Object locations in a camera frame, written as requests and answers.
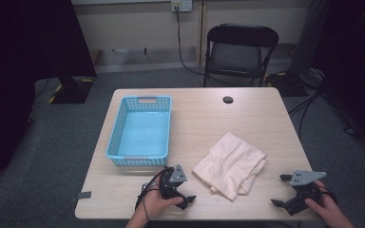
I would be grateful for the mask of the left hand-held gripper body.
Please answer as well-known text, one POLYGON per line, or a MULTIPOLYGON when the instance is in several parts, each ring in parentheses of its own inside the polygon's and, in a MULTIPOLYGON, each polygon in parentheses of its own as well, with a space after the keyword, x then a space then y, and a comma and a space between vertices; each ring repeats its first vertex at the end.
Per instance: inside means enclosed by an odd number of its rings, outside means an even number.
POLYGON ((161 196, 166 200, 183 196, 178 192, 177 188, 185 181, 187 181, 187 177, 180 164, 173 166, 172 174, 165 175, 163 170, 159 179, 161 196))

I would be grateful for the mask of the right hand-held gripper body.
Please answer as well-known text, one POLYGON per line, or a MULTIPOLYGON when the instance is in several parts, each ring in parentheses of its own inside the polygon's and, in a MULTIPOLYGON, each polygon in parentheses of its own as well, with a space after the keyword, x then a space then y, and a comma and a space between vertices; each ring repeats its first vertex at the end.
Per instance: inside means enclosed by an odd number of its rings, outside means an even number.
POLYGON ((308 206, 305 199, 319 200, 321 192, 315 181, 325 178, 326 172, 295 170, 292 174, 292 179, 288 181, 295 189, 296 195, 285 202, 285 210, 290 216, 293 216, 305 209, 308 206))

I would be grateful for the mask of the blue plastic basket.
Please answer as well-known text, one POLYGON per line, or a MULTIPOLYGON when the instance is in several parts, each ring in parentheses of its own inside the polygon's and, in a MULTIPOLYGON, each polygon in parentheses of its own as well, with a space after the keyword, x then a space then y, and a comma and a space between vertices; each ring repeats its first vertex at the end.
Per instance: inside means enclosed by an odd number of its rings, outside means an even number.
POLYGON ((171 109, 170 96, 124 96, 109 138, 106 157, 116 166, 166 165, 171 109))

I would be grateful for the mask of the pale pink cloth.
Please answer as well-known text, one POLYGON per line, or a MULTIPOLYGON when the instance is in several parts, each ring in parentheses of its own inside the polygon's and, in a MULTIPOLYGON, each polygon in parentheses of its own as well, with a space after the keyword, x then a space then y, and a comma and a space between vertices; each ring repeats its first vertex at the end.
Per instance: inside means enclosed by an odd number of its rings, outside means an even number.
POLYGON ((262 151, 227 132, 192 171, 209 185, 213 194, 234 201, 237 195, 249 194, 265 164, 266 155, 262 151))

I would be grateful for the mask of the person's left hand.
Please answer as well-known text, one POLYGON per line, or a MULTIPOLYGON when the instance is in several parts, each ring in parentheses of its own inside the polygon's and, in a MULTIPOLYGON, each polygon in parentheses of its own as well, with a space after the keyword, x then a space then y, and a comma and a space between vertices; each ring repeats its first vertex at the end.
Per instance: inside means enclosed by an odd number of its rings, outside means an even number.
POLYGON ((174 206, 182 201, 182 197, 164 199, 161 196, 159 187, 151 184, 135 212, 145 212, 148 220, 150 220, 158 216, 165 208, 174 206))

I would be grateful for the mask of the person's right hand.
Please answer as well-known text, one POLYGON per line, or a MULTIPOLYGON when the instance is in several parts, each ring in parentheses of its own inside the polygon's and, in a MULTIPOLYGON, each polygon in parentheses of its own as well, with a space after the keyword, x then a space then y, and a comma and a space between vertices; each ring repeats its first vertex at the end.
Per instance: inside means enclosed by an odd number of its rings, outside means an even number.
POLYGON ((315 184, 321 192, 320 199, 318 201, 314 201, 313 199, 307 198, 305 203, 310 209, 315 211, 327 225, 333 227, 336 216, 340 210, 333 198, 330 196, 328 190, 325 188, 325 185, 319 180, 316 180, 315 184))

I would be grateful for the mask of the black stand base striped tape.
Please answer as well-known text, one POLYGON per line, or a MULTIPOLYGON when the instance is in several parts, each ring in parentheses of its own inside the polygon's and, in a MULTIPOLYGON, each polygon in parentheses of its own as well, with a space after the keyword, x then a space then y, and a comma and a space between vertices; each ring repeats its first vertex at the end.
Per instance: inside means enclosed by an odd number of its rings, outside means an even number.
POLYGON ((68 85, 59 85, 48 102, 54 105, 83 104, 94 83, 91 78, 72 79, 68 85))

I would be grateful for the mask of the dark curtain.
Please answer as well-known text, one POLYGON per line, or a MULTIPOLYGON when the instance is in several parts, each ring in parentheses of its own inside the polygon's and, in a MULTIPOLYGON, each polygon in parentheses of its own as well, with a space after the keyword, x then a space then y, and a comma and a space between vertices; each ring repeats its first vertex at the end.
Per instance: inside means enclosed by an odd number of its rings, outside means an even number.
POLYGON ((24 134, 35 83, 95 75, 71 0, 0 0, 0 170, 24 134))
POLYGON ((365 0, 331 0, 314 65, 365 133, 365 0))

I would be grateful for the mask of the black folding chair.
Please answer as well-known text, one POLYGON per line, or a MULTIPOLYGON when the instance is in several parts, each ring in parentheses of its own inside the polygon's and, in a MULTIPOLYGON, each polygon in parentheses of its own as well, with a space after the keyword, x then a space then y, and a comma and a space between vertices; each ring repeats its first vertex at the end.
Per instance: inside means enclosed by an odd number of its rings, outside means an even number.
POLYGON ((221 24, 206 36, 203 86, 212 74, 258 80, 262 86, 279 35, 265 26, 221 24))

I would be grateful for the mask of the white wall socket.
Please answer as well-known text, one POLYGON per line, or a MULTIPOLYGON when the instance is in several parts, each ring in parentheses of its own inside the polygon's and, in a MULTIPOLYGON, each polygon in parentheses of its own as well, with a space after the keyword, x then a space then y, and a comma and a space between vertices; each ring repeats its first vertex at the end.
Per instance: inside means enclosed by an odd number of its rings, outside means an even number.
POLYGON ((191 12, 193 0, 171 0, 171 10, 173 12, 191 12))

